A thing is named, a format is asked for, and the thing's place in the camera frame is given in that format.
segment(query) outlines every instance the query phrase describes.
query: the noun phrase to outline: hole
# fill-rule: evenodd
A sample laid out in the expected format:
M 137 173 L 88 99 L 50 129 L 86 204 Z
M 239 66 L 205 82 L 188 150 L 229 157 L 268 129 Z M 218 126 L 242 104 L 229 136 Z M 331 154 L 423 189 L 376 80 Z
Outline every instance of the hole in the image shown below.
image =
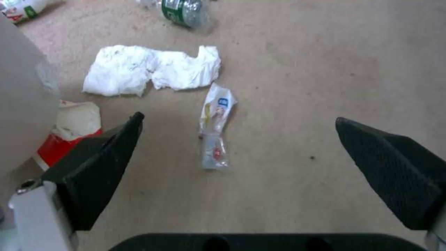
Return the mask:
M 322 238 L 310 238 L 305 244 L 306 251 L 333 251 L 331 245 Z
M 221 237 L 212 237 L 204 243 L 203 251 L 229 251 L 229 243 Z
M 20 185 L 20 189 L 29 189 L 36 183 L 35 180 L 27 180 Z

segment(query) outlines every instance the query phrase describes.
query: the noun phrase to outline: white paper towel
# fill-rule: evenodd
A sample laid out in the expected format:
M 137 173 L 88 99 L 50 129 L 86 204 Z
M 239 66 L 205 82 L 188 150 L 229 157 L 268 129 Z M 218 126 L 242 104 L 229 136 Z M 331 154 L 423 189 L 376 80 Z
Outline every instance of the white paper towel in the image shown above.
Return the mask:
M 220 64 L 215 46 L 200 46 L 196 58 L 180 51 L 159 51 L 141 46 L 105 47 L 90 67 L 82 91 L 104 96 L 142 96 L 150 79 L 157 90 L 197 88 L 218 78 Z

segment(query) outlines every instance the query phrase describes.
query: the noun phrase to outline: plastic wrapper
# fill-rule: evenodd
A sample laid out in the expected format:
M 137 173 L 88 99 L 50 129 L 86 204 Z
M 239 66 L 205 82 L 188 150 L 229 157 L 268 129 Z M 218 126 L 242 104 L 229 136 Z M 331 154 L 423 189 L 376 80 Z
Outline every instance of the plastic wrapper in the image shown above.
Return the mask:
M 200 117 L 200 137 L 203 139 L 203 169 L 229 167 L 221 133 L 235 104 L 237 104 L 237 100 L 229 89 L 215 83 L 211 85 Z

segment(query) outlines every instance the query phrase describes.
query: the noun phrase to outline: metal screw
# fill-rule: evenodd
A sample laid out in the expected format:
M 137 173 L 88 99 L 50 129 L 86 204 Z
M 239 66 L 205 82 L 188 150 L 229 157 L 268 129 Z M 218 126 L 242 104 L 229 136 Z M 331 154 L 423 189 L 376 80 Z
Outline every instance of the metal screw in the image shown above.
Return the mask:
M 42 185 L 42 180 L 41 179 L 30 179 L 27 180 L 25 182 L 22 183 L 22 185 L 20 185 L 20 187 L 18 187 L 16 189 L 16 193 L 17 194 L 23 194 L 26 193 L 28 191 L 31 191 L 35 188 L 38 188 Z

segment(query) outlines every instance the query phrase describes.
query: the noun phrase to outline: water bottle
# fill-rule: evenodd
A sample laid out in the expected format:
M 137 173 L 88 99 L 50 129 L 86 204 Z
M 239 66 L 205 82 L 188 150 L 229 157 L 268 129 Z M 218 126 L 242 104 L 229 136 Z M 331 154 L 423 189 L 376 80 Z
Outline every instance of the water bottle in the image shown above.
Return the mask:
M 0 0 L 0 12 L 13 23 L 18 23 L 35 18 L 47 3 L 48 0 Z
M 211 25 L 207 0 L 137 0 L 172 22 L 193 29 L 208 29 Z

